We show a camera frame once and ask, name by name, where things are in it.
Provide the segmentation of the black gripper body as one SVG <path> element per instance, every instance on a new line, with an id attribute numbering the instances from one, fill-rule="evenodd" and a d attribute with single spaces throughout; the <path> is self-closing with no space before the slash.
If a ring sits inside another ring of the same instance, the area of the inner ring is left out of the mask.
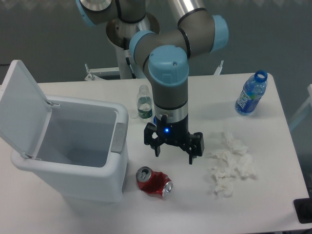
<path id="1" fill-rule="evenodd" d="M 156 117 L 156 134 L 166 144 L 179 146 L 188 141 L 188 116 L 174 123 L 163 123 Z"/>

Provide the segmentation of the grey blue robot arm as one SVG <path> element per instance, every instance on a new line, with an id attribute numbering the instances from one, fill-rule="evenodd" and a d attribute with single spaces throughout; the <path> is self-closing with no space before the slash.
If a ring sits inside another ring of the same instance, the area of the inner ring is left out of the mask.
<path id="1" fill-rule="evenodd" d="M 87 24 L 107 23 L 111 43 L 129 52 L 152 86 L 156 121 L 146 125 L 144 143 L 156 155 L 162 144 L 168 144 L 185 151 L 190 161 L 202 156 L 203 134 L 188 130 L 188 61 L 227 44 L 229 29 L 223 17 L 209 14 L 200 0 L 171 0 L 177 28 L 161 33 L 143 0 L 78 0 L 76 4 Z"/>

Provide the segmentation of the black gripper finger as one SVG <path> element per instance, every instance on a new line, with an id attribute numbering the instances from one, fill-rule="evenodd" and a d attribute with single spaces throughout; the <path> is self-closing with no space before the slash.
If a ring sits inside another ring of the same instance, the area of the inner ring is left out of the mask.
<path id="1" fill-rule="evenodd" d="M 147 123 L 144 128 L 144 144 L 150 145 L 150 147 L 155 151 L 155 155 L 159 156 L 160 154 L 160 146 L 158 137 L 153 138 L 153 134 L 156 133 L 157 128 L 152 123 Z"/>
<path id="2" fill-rule="evenodd" d="M 180 148 L 189 155 L 189 164 L 193 164 L 193 160 L 198 156 L 202 156 L 204 152 L 204 137 L 201 132 L 194 134 L 188 133 L 182 138 L 179 144 Z"/>

